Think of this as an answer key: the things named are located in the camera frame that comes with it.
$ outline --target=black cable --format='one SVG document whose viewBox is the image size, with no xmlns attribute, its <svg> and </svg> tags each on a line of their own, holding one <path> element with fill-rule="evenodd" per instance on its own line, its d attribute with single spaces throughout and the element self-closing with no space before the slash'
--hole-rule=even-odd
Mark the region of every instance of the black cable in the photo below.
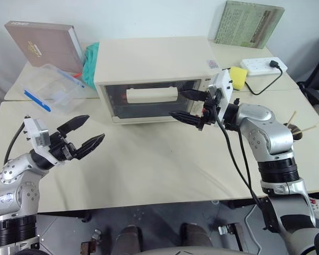
<svg viewBox="0 0 319 255">
<path fill-rule="evenodd" d="M 252 186 L 251 186 L 251 176 L 250 176 L 249 164 L 248 164 L 248 160 L 246 158 L 244 145 L 243 145 L 242 133 L 241 133 L 240 129 L 238 129 L 238 138 L 239 138 L 240 149 L 242 151 L 242 155 L 243 155 L 243 158 L 244 158 L 244 164 L 245 164 L 245 168 L 246 168 L 246 173 L 247 173 L 247 176 L 248 176 L 249 190 L 250 190 L 251 196 L 253 197 L 255 203 L 258 205 L 259 208 L 261 208 L 261 202 L 260 202 L 259 198 L 257 197 L 257 195 L 255 194 L 255 192 L 253 191 Z"/>
<path fill-rule="evenodd" d="M 260 92 L 258 92 L 258 93 L 255 93 L 251 88 L 250 88 L 250 86 L 249 86 L 249 84 L 245 81 L 244 83 L 247 85 L 247 87 L 248 87 L 248 89 L 250 90 L 250 92 L 251 92 L 251 94 L 253 94 L 253 95 L 255 95 L 255 96 L 258 96 L 258 95 L 260 95 L 260 94 L 262 94 L 268 87 L 270 87 L 271 85 L 273 85 L 281 76 L 282 76 L 282 74 L 283 74 L 283 71 L 282 71 L 282 69 L 279 67 L 279 66 L 274 66 L 274 67 L 276 67 L 278 70 L 280 70 L 280 75 L 276 78 L 276 79 L 274 79 L 272 82 L 270 82 L 270 84 L 268 85 L 268 86 L 266 86 L 263 90 L 261 90 Z"/>
<path fill-rule="evenodd" d="M 230 153 L 230 156 L 231 156 L 231 159 L 232 159 L 232 162 L 239 174 L 239 176 L 241 177 L 241 179 L 243 180 L 243 182 L 245 183 L 245 185 L 248 187 L 248 189 L 250 190 L 250 193 L 255 201 L 255 203 L 257 204 L 257 206 L 259 208 L 261 208 L 261 204 L 259 202 L 259 199 L 258 197 L 256 196 L 256 194 L 254 193 L 254 191 L 252 190 L 251 188 L 251 183 L 250 185 L 248 184 L 248 182 L 246 181 L 246 179 L 244 178 L 243 174 L 241 173 L 241 171 L 239 170 L 238 166 L 237 166 L 237 163 L 236 163 L 236 160 L 235 160 L 235 157 L 234 157 L 234 153 L 232 152 L 232 148 L 231 148 L 231 144 L 230 144 L 230 139 L 229 139 L 229 136 L 228 136 L 228 133 L 227 131 L 225 130 L 225 128 L 223 127 L 222 123 L 220 122 L 219 118 L 218 118 L 218 114 L 215 115 L 216 117 L 216 122 L 217 124 L 219 125 L 219 128 L 222 130 L 223 134 L 224 134 L 224 137 L 225 137 L 225 140 L 227 142 L 227 146 L 228 146 L 228 150 L 229 150 L 229 153 Z"/>
<path fill-rule="evenodd" d="M 11 153 L 11 150 L 12 150 L 12 147 L 13 147 L 16 139 L 18 138 L 19 134 L 21 133 L 21 131 L 23 130 L 24 127 L 25 127 L 25 123 L 22 122 L 21 126 L 19 127 L 19 129 L 17 130 L 15 135 L 13 136 L 13 138 L 11 140 L 11 143 L 10 143 L 10 145 L 7 148 L 7 152 L 6 152 L 5 159 L 4 159 L 4 165 L 7 163 L 8 157 L 10 156 L 10 153 Z"/>
</svg>

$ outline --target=white wall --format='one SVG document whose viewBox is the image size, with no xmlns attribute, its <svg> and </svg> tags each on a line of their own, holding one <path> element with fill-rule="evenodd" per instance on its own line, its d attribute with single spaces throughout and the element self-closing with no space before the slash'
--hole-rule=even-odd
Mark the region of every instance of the white wall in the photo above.
<svg viewBox="0 0 319 255">
<path fill-rule="evenodd" d="M 214 38 L 221 0 L 4 0 L 0 1 L 0 98 L 25 58 L 3 25 L 9 20 L 73 24 L 82 42 L 100 38 L 207 36 Z M 296 80 L 319 61 L 319 0 L 252 0 L 286 9 L 267 46 Z"/>
</svg>

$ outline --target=book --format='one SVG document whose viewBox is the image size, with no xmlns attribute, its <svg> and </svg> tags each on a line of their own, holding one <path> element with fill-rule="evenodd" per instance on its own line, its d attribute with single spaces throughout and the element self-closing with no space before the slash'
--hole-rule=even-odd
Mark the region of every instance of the book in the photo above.
<svg viewBox="0 0 319 255">
<path fill-rule="evenodd" d="M 214 42 L 262 49 L 283 13 L 283 7 L 227 1 Z"/>
<path fill-rule="evenodd" d="M 85 57 L 72 25 L 9 21 L 5 28 L 31 65 L 82 72 Z"/>
</svg>

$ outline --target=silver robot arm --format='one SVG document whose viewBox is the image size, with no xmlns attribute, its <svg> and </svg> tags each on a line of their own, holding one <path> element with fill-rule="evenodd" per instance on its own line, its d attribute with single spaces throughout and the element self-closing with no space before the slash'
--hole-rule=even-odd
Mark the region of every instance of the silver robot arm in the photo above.
<svg viewBox="0 0 319 255">
<path fill-rule="evenodd" d="M 8 160 L 0 172 L 0 255 L 14 255 L 26 249 L 34 254 L 33 250 L 39 249 L 35 225 L 39 181 L 52 167 L 66 160 L 80 160 L 102 142 L 104 134 L 89 139 L 79 149 L 66 141 L 67 133 L 79 128 L 88 118 L 88 115 L 75 117 L 51 136 L 41 120 L 25 118 L 24 133 L 33 149 Z"/>
<path fill-rule="evenodd" d="M 308 254 L 319 233 L 304 180 L 299 177 L 290 130 L 268 108 L 241 104 L 235 125 L 247 139 L 258 162 L 261 199 L 267 229 L 279 233 L 290 254 Z"/>
<path fill-rule="evenodd" d="M 262 190 L 268 195 L 259 201 L 266 228 L 282 236 L 290 254 L 315 252 L 319 229 L 315 228 L 304 180 L 298 175 L 291 131 L 264 106 L 239 106 L 239 99 L 229 104 L 231 93 L 231 79 L 224 70 L 215 77 L 209 91 L 180 91 L 190 100 L 204 101 L 201 117 L 186 112 L 170 114 L 199 130 L 205 124 L 222 121 L 225 129 L 240 131 L 250 144 L 262 177 Z"/>
</svg>

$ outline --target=cream toaster oven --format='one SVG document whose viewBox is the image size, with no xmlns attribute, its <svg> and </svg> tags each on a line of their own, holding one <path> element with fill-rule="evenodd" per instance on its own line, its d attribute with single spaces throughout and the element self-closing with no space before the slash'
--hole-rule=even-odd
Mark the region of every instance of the cream toaster oven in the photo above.
<svg viewBox="0 0 319 255">
<path fill-rule="evenodd" d="M 219 71 L 205 37 L 106 39 L 94 84 L 114 123 L 173 121 L 170 111 L 202 111 L 179 91 L 205 91 Z"/>
</svg>

